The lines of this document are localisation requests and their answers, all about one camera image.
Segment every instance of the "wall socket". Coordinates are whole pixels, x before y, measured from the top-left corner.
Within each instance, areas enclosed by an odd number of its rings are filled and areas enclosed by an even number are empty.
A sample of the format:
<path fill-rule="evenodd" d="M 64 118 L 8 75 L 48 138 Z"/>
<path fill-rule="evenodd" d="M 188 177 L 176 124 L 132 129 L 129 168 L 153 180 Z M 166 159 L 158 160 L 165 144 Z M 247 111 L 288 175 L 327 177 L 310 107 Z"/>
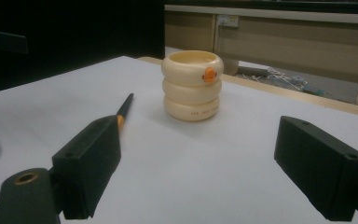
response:
<path fill-rule="evenodd" d="M 239 16 L 217 15 L 217 24 L 221 26 L 239 27 Z"/>

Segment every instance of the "white table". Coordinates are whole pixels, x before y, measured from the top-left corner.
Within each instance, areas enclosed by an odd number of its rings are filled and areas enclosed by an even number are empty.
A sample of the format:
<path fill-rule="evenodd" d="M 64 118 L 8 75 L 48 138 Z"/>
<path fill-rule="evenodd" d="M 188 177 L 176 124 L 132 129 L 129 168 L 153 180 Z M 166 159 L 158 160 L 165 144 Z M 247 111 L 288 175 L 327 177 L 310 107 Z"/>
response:
<path fill-rule="evenodd" d="M 62 223 L 330 223 L 273 159 L 279 120 L 304 119 L 358 149 L 358 115 L 224 82 L 214 117 L 183 122 L 163 109 L 162 79 L 158 65 L 120 57 L 0 91 L 0 185 L 49 169 L 133 92 L 121 163 L 95 217 Z"/>

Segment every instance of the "desk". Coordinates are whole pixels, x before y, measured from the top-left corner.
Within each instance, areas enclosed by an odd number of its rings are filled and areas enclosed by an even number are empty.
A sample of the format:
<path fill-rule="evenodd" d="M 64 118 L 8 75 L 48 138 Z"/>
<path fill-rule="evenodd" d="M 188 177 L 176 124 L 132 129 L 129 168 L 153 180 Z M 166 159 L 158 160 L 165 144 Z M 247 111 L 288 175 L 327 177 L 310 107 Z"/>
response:
<path fill-rule="evenodd" d="M 51 156 L 134 92 L 122 159 L 95 217 L 62 223 L 329 223 L 273 160 L 282 115 L 358 149 L 358 115 L 224 82 L 211 119 L 162 106 L 157 64 L 120 57 L 0 91 L 0 185 Z M 358 223 L 358 213 L 353 223 Z"/>

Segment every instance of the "cream-colored cup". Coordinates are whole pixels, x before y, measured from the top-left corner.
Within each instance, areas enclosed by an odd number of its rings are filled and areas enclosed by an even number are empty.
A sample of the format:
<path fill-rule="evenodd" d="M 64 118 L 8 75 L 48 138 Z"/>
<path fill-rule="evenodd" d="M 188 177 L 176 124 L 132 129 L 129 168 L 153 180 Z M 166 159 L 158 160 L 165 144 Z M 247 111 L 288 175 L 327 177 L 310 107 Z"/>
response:
<path fill-rule="evenodd" d="M 213 116 L 220 104 L 223 70 L 222 60 L 211 52 L 185 50 L 166 57 L 161 71 L 167 113 L 181 120 Z"/>

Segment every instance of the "beige wall panel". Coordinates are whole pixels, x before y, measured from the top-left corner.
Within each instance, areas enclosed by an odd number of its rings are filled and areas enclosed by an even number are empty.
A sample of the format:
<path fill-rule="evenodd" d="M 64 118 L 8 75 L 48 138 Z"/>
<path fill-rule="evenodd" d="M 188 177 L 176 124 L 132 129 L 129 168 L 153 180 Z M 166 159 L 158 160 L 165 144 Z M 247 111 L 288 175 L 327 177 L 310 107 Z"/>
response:
<path fill-rule="evenodd" d="M 358 24 L 241 17 L 218 32 L 222 56 L 358 83 Z"/>
<path fill-rule="evenodd" d="M 177 49 L 213 50 L 212 14 L 165 12 L 165 44 Z"/>

